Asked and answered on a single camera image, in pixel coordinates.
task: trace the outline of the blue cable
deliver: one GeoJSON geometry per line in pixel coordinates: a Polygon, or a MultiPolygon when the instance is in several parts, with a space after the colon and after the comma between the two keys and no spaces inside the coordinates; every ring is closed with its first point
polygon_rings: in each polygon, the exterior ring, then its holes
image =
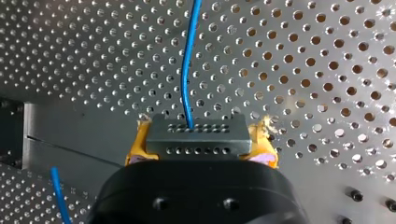
{"type": "Polygon", "coordinates": [[[59,212],[61,213],[64,224],[71,224],[69,214],[67,213],[66,202],[62,194],[61,181],[59,179],[58,168],[50,168],[50,178],[52,179],[53,191],[55,191],[56,201],[58,202],[59,212]]]}
{"type": "Polygon", "coordinates": [[[189,24],[189,32],[187,34],[187,44],[184,50],[183,64],[181,67],[181,101],[183,103],[184,114],[186,115],[187,125],[189,128],[194,127],[194,120],[192,118],[190,99],[189,99],[189,65],[194,46],[194,39],[196,33],[196,26],[199,19],[199,11],[201,9],[202,0],[194,0],[192,5],[192,13],[189,24]]]}

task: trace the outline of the silver perforated surface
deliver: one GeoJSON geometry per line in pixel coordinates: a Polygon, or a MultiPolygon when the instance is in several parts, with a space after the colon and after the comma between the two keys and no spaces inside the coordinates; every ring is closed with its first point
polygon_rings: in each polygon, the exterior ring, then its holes
{"type": "MultiPolygon", "coordinates": [[[[101,136],[92,133],[105,128],[103,119],[119,121],[120,130],[134,130],[122,121],[143,114],[183,119],[179,78],[190,9],[187,0],[2,0],[0,92],[38,107],[60,101],[73,107],[70,114],[94,111],[84,120],[96,126],[80,134],[94,150],[64,133],[54,138],[48,124],[32,133],[122,163],[124,153],[97,146],[101,136]]],[[[275,116],[280,170],[314,223],[338,216],[394,223],[383,205],[396,198],[394,1],[204,0],[201,12],[193,115],[244,113],[247,123],[275,116]],[[346,186],[361,190],[363,202],[351,203],[346,186]]],[[[67,121],[52,119],[52,128],[67,121]]],[[[126,152],[131,139],[108,132],[112,148],[126,152]]]]}
{"type": "MultiPolygon", "coordinates": [[[[85,223],[92,199],[74,188],[63,194],[73,223],[85,223]]],[[[0,223],[62,223],[48,179],[0,164],[0,223]]]]}

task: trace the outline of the hole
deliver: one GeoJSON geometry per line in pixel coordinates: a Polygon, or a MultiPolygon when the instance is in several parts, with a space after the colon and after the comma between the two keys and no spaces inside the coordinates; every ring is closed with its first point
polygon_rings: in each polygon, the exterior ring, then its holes
{"type": "Polygon", "coordinates": [[[374,5],[380,3],[382,0],[370,0],[370,2],[374,5]]]}
{"type": "Polygon", "coordinates": [[[267,34],[269,39],[275,39],[276,38],[276,31],[269,31],[267,34]]]}
{"type": "Polygon", "coordinates": [[[254,99],[263,100],[264,99],[264,94],[262,93],[262,91],[256,91],[256,93],[254,93],[254,99]]]}
{"type": "Polygon", "coordinates": [[[319,36],[312,36],[311,38],[311,44],[313,45],[318,45],[320,43],[320,37],[319,36]]]}
{"type": "Polygon", "coordinates": [[[356,9],[355,9],[356,14],[361,14],[363,12],[364,12],[364,7],[356,7],[356,9]]]}
{"type": "Polygon", "coordinates": [[[289,95],[294,95],[296,93],[296,90],[291,88],[288,90],[289,95]]]}
{"type": "Polygon", "coordinates": [[[344,40],[342,40],[342,39],[336,39],[336,40],[334,41],[334,46],[335,46],[336,48],[340,49],[341,47],[344,46],[344,40]]]}
{"type": "Polygon", "coordinates": [[[251,13],[253,16],[259,15],[259,14],[260,14],[260,8],[259,8],[259,7],[253,7],[253,8],[251,9],[250,13],[251,13]]]}
{"type": "Polygon", "coordinates": [[[259,74],[259,80],[265,81],[267,78],[268,78],[268,75],[267,75],[266,73],[261,72],[261,73],[259,74]]]}
{"type": "Polygon", "coordinates": [[[312,115],[310,113],[305,114],[305,119],[312,119],[313,117],[314,117],[314,115],[312,115]]]}
{"type": "Polygon", "coordinates": [[[348,108],[343,108],[342,110],[341,110],[341,115],[343,116],[343,117],[349,117],[350,116],[350,110],[348,109],[348,108]]]}
{"type": "Polygon", "coordinates": [[[262,47],[262,41],[260,41],[260,40],[257,41],[257,42],[256,42],[256,47],[257,47],[257,48],[261,48],[261,47],[262,47]]]}
{"type": "Polygon", "coordinates": [[[352,200],[357,203],[363,201],[363,194],[356,189],[354,189],[354,190],[352,190],[352,192],[350,192],[350,196],[351,196],[352,200]]]}
{"type": "Polygon", "coordinates": [[[264,60],[271,60],[272,59],[272,53],[271,52],[264,52],[264,54],[262,55],[262,57],[264,58],[264,60]]]}
{"type": "Polygon", "coordinates": [[[329,51],[326,49],[323,49],[320,51],[320,56],[322,57],[326,57],[327,55],[329,55],[329,51]]]}
{"type": "Polygon", "coordinates": [[[247,77],[248,76],[248,70],[246,68],[242,68],[239,70],[239,76],[240,77],[247,77]]]}
{"type": "Polygon", "coordinates": [[[291,7],[292,5],[293,5],[293,0],[286,0],[286,2],[285,2],[286,7],[291,7]]]}
{"type": "Polygon", "coordinates": [[[361,65],[358,65],[358,64],[353,65],[353,67],[352,67],[352,72],[353,72],[354,74],[360,74],[361,71],[363,71],[363,67],[362,67],[361,65]]]}
{"type": "Polygon", "coordinates": [[[279,82],[281,84],[286,84],[286,83],[288,83],[288,81],[289,81],[289,78],[287,76],[281,76],[279,79],[279,82]]]}
{"type": "Polygon", "coordinates": [[[369,44],[367,44],[366,42],[361,42],[358,45],[358,49],[360,51],[366,51],[369,48],[369,44]]]}
{"type": "Polygon", "coordinates": [[[375,166],[378,169],[385,169],[387,168],[387,163],[384,160],[379,160],[375,162],[375,166]]]}
{"type": "Polygon", "coordinates": [[[283,96],[276,96],[276,97],[275,97],[275,103],[276,103],[276,104],[282,104],[283,101],[284,101],[283,96]]]}
{"type": "Polygon", "coordinates": [[[294,75],[300,74],[300,72],[301,72],[301,69],[300,69],[300,68],[294,68],[294,69],[293,69],[293,74],[294,74],[294,75]]]}
{"type": "Polygon", "coordinates": [[[296,152],[296,158],[297,159],[300,159],[300,158],[302,158],[303,157],[303,153],[302,152],[296,152]]]}
{"type": "Polygon", "coordinates": [[[293,13],[293,18],[297,21],[303,18],[304,13],[302,11],[295,11],[293,13]]]}
{"type": "Polygon", "coordinates": [[[156,198],[152,206],[157,211],[163,211],[169,207],[169,203],[165,198],[156,198]]]}
{"type": "Polygon", "coordinates": [[[293,62],[293,56],[291,55],[286,55],[284,59],[285,63],[292,63],[293,62]]]}
{"type": "Polygon", "coordinates": [[[310,144],[308,146],[308,151],[309,152],[316,152],[317,150],[318,150],[318,147],[316,145],[314,145],[314,144],[310,144]]]}
{"type": "Polygon", "coordinates": [[[390,30],[391,31],[396,31],[396,21],[393,21],[390,23],[390,30]]]}
{"type": "Polygon", "coordinates": [[[295,42],[298,40],[298,35],[297,34],[290,34],[289,35],[289,41],[290,42],[295,42]]]}
{"type": "Polygon", "coordinates": [[[260,26],[266,26],[267,25],[267,20],[263,19],[260,21],[260,26]]]}
{"type": "Polygon", "coordinates": [[[376,75],[377,75],[379,78],[386,77],[386,76],[388,75],[388,70],[385,69],[385,68],[380,68],[380,69],[376,70],[376,75]]]}
{"type": "Polygon", "coordinates": [[[308,58],[305,63],[307,66],[312,67],[315,65],[316,60],[314,58],[308,58]]]}
{"type": "Polygon", "coordinates": [[[384,139],[384,141],[382,141],[382,146],[385,148],[393,147],[393,142],[388,138],[384,139]]]}
{"type": "Polygon", "coordinates": [[[250,57],[251,56],[251,49],[245,49],[243,54],[244,54],[244,57],[246,57],[246,58],[250,57]]]}
{"type": "Polygon", "coordinates": [[[237,4],[234,4],[231,6],[231,12],[232,13],[238,13],[241,10],[241,7],[238,6],[237,4]]]}
{"type": "Polygon", "coordinates": [[[327,27],[327,28],[326,28],[326,34],[327,34],[327,35],[331,35],[332,33],[334,33],[334,28],[332,28],[332,27],[327,27]]]}
{"type": "Polygon", "coordinates": [[[298,127],[300,127],[300,121],[297,120],[297,119],[295,119],[295,120],[293,120],[293,121],[291,122],[290,125],[291,125],[292,128],[298,128],[298,127]]]}
{"type": "Polygon", "coordinates": [[[356,107],[357,107],[357,108],[362,108],[362,107],[364,107],[364,102],[363,102],[363,101],[358,101],[358,102],[356,103],[356,107]]]}
{"type": "Polygon", "coordinates": [[[339,76],[338,80],[340,80],[340,82],[345,82],[345,81],[347,81],[347,77],[346,76],[339,76]]]}
{"type": "Polygon", "coordinates": [[[375,133],[376,134],[381,134],[382,132],[384,132],[384,129],[380,128],[380,127],[376,127],[375,128],[375,133]]]}
{"type": "Polygon", "coordinates": [[[288,147],[294,147],[296,142],[293,139],[289,139],[286,144],[288,147]]]}
{"type": "Polygon", "coordinates": [[[320,124],[315,124],[312,127],[312,130],[314,131],[314,133],[320,133],[322,131],[322,126],[320,124]]]}
{"type": "Polygon", "coordinates": [[[332,91],[332,83],[326,83],[323,85],[323,90],[325,91],[332,91]]]}
{"type": "Polygon", "coordinates": [[[278,18],[282,15],[282,10],[280,10],[279,8],[275,8],[274,10],[272,10],[272,15],[275,18],[278,18]]]}
{"type": "Polygon", "coordinates": [[[338,4],[332,4],[332,11],[338,11],[340,9],[340,5],[338,4]]]}
{"type": "Polygon", "coordinates": [[[332,149],[330,150],[330,156],[332,158],[337,158],[340,156],[340,151],[338,149],[332,149]]]}
{"type": "Polygon", "coordinates": [[[364,133],[361,133],[361,134],[358,136],[358,140],[359,140],[360,143],[368,142],[368,141],[369,141],[369,136],[367,136],[367,135],[364,134],[364,133]]]}
{"type": "Polygon", "coordinates": [[[303,26],[303,30],[304,30],[304,32],[310,31],[310,30],[311,30],[311,25],[305,24],[305,25],[303,26]]]}
{"type": "Polygon", "coordinates": [[[367,19],[364,21],[364,26],[366,28],[373,28],[375,26],[375,20],[374,19],[367,19]]]}
{"type": "MultiPolygon", "coordinates": [[[[387,181],[394,181],[395,180],[395,176],[394,175],[387,175],[386,177],[387,181]]],[[[396,211],[396,206],[392,208],[392,212],[396,211]]]]}
{"type": "Polygon", "coordinates": [[[225,210],[232,212],[239,209],[239,202],[235,199],[228,198],[223,201],[223,206],[225,210]]]}
{"type": "Polygon", "coordinates": [[[396,118],[391,118],[391,119],[389,120],[389,124],[390,124],[392,127],[396,127],[396,118]]]}
{"type": "Polygon", "coordinates": [[[349,36],[350,37],[358,37],[359,36],[359,31],[352,30],[352,31],[349,32],[349,36]]]}
{"type": "Polygon", "coordinates": [[[384,53],[385,54],[393,54],[395,52],[395,47],[393,47],[392,45],[387,45],[384,47],[384,53]]]}
{"type": "Polygon", "coordinates": [[[346,89],[346,93],[347,93],[348,95],[355,95],[356,92],[357,92],[357,90],[356,90],[355,87],[349,87],[348,89],[346,89]]]}
{"type": "Polygon", "coordinates": [[[336,70],[338,68],[338,62],[330,62],[329,68],[330,70],[336,70]]]}
{"type": "Polygon", "coordinates": [[[352,156],[352,160],[355,163],[361,163],[363,161],[363,157],[360,154],[355,154],[352,156]]]}
{"type": "Polygon", "coordinates": [[[257,32],[256,32],[256,29],[254,29],[254,28],[249,28],[249,29],[247,30],[247,35],[248,35],[248,36],[254,36],[256,33],[257,33],[257,32]]]}
{"type": "Polygon", "coordinates": [[[370,96],[371,96],[371,98],[372,98],[373,100],[379,100],[379,99],[381,98],[381,93],[378,92],[378,91],[373,91],[373,92],[370,94],[370,96]]]}
{"type": "Polygon", "coordinates": [[[375,120],[375,115],[372,114],[372,113],[366,113],[366,114],[364,115],[364,119],[365,119],[366,121],[371,122],[371,121],[375,120]]]}
{"type": "Polygon", "coordinates": [[[309,87],[310,85],[311,85],[311,81],[310,81],[309,79],[303,79],[303,80],[301,81],[301,86],[304,87],[304,88],[307,88],[307,87],[309,87]]]}
{"type": "Polygon", "coordinates": [[[383,105],[383,106],[381,107],[381,111],[384,112],[384,113],[388,113],[389,110],[390,110],[390,108],[389,108],[389,106],[387,106],[387,105],[383,105]]]}
{"type": "Polygon", "coordinates": [[[320,112],[320,113],[324,113],[324,112],[326,112],[327,110],[328,110],[328,106],[327,105],[325,105],[325,104],[323,104],[323,105],[318,105],[318,112],[320,112]]]}
{"type": "Polygon", "coordinates": [[[343,16],[340,18],[340,24],[341,25],[348,25],[350,21],[350,18],[348,16],[343,16]]]}
{"type": "Polygon", "coordinates": [[[317,22],[324,22],[324,21],[326,21],[326,14],[319,13],[317,15],[317,22]]]}
{"type": "Polygon", "coordinates": [[[310,94],[311,99],[317,99],[318,98],[318,94],[316,92],[312,92],[310,94]]]}
{"type": "Polygon", "coordinates": [[[374,36],[375,40],[377,40],[377,41],[383,40],[384,37],[385,37],[384,34],[381,34],[381,33],[377,33],[377,34],[375,34],[375,36],[374,36]]]}
{"type": "Polygon", "coordinates": [[[281,49],[283,49],[283,47],[284,47],[283,44],[277,44],[276,45],[276,49],[277,50],[281,50],[281,49]]]}
{"type": "Polygon", "coordinates": [[[282,29],[286,29],[289,27],[289,23],[286,21],[282,21],[282,23],[280,23],[280,28],[282,29]]]}
{"type": "Polygon", "coordinates": [[[296,107],[297,107],[297,108],[303,108],[304,106],[305,106],[304,100],[298,100],[298,101],[296,102],[296,107]]]}
{"type": "Polygon", "coordinates": [[[352,59],[352,54],[351,53],[345,53],[344,54],[344,59],[345,60],[351,60],[352,59]]]}

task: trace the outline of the dark hole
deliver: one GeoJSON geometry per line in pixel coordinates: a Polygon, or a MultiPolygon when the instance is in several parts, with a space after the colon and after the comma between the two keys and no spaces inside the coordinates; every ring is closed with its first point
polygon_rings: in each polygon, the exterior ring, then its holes
{"type": "Polygon", "coordinates": [[[235,199],[229,198],[223,201],[223,206],[227,211],[236,211],[239,209],[239,202],[235,199]]]}
{"type": "Polygon", "coordinates": [[[156,198],[152,206],[157,211],[163,211],[169,207],[169,203],[165,198],[156,198]]]}
{"type": "Polygon", "coordinates": [[[357,203],[363,201],[363,194],[358,190],[353,190],[350,193],[350,196],[352,197],[353,201],[357,203]]]}
{"type": "Polygon", "coordinates": [[[386,204],[390,212],[396,212],[396,202],[394,200],[389,199],[386,204]]]}

